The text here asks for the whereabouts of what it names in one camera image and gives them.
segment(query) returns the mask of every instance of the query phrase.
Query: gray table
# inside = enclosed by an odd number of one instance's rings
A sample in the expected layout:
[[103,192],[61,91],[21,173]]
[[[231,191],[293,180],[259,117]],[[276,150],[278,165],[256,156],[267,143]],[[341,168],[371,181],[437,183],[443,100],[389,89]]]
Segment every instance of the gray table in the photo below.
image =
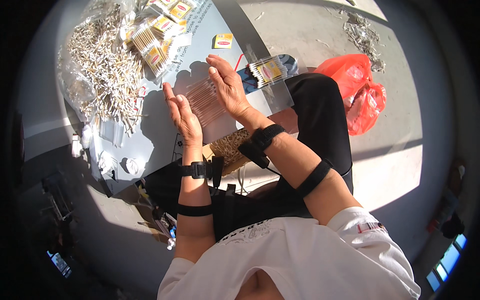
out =
[[[187,86],[208,76],[209,65],[205,62],[208,54],[219,55],[232,67],[239,63],[238,69],[244,68],[248,60],[255,57],[269,56],[252,24],[234,1],[204,0],[187,16],[187,32],[192,33],[192,45],[176,50],[174,60],[179,63],[163,77],[163,81],[169,82],[178,94],[185,94]],[[215,36],[222,33],[233,33],[232,48],[212,49]],[[125,134],[119,148],[99,136],[94,137],[90,147],[92,174],[105,181],[105,192],[109,196],[180,158],[182,154],[181,135],[170,119],[161,85],[147,78],[142,84],[146,88],[143,114],[148,116],[142,117],[135,128],[136,133],[131,137]],[[247,100],[266,116],[293,105],[284,83],[248,94]],[[242,127],[225,113],[203,128],[204,143],[208,144]],[[100,175],[96,165],[102,151],[107,151],[114,158],[114,172],[110,170],[108,174]],[[144,160],[145,169],[136,175],[129,174],[125,167],[127,158]]]

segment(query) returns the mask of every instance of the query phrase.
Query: wrist strap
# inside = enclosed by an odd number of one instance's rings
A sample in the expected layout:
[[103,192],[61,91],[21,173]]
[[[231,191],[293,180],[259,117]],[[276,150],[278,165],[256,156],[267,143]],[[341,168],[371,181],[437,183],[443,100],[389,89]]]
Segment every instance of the wrist strap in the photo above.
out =
[[212,166],[204,161],[194,161],[190,166],[181,166],[182,177],[191,176],[193,179],[212,178]]
[[272,144],[272,139],[282,132],[285,132],[285,129],[278,124],[272,124],[263,130],[259,128],[251,138],[238,147],[238,150],[256,165],[265,169],[270,161],[264,151]]
[[332,164],[327,159],[322,159],[322,161],[317,165],[317,167],[310,173],[310,175],[305,179],[299,187],[296,188],[297,193],[300,197],[304,198],[307,196],[313,189],[322,182],[325,176],[328,174],[328,171],[332,168]]
[[212,205],[186,206],[177,205],[177,213],[182,216],[208,216],[212,214]]
[[282,132],[285,132],[285,129],[282,126],[278,124],[272,124],[263,130],[260,128],[255,130],[255,132],[252,134],[251,139],[263,152],[266,148],[268,148],[268,146],[272,144],[273,138],[281,134]]

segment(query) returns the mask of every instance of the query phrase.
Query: window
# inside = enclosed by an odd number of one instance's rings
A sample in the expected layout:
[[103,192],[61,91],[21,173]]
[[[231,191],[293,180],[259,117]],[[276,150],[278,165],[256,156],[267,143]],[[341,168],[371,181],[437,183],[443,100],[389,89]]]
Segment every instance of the window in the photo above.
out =
[[442,265],[445,267],[445,270],[450,273],[455,266],[456,261],[460,257],[460,252],[455,248],[453,244],[448,247],[443,258],[440,260]]
[[427,280],[434,292],[440,287],[440,282],[438,281],[437,275],[435,275],[433,271],[428,273]]
[[465,238],[463,234],[459,234],[455,239],[455,243],[460,249],[463,249],[463,246],[465,246],[466,241],[467,241],[467,238]]
[[463,234],[459,234],[455,241],[445,251],[444,256],[428,273],[427,281],[435,292],[447,279],[455,267],[456,262],[460,258],[460,253],[467,243],[467,238]]

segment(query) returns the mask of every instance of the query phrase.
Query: person's left hand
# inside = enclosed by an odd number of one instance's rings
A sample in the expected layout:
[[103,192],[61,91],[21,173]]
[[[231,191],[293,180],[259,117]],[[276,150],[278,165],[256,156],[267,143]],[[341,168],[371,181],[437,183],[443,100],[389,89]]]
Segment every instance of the person's left hand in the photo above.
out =
[[175,97],[169,83],[163,83],[163,93],[165,94],[165,101],[170,108],[170,116],[173,123],[183,135],[184,144],[190,147],[202,148],[202,127],[197,116],[192,113],[187,98],[184,95]]

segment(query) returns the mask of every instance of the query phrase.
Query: forearm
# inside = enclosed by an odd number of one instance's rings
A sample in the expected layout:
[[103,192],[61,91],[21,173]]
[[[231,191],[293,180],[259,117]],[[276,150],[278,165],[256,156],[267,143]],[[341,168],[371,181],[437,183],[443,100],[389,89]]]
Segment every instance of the forearm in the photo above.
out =
[[[201,144],[196,147],[185,146],[184,148],[183,165],[191,165],[194,161],[203,161]],[[205,179],[182,177],[179,204],[205,206],[211,203]],[[175,257],[186,258],[195,263],[208,248],[215,244],[213,216],[177,215],[176,238]]]
[[[263,129],[273,124],[267,117],[254,110],[239,116],[238,121],[250,133],[257,128]],[[293,188],[300,186],[322,160],[309,147],[285,132],[273,138],[265,154]],[[304,201],[311,215],[322,225],[326,225],[344,208],[361,206],[350,194],[342,177],[333,169],[304,197]]]

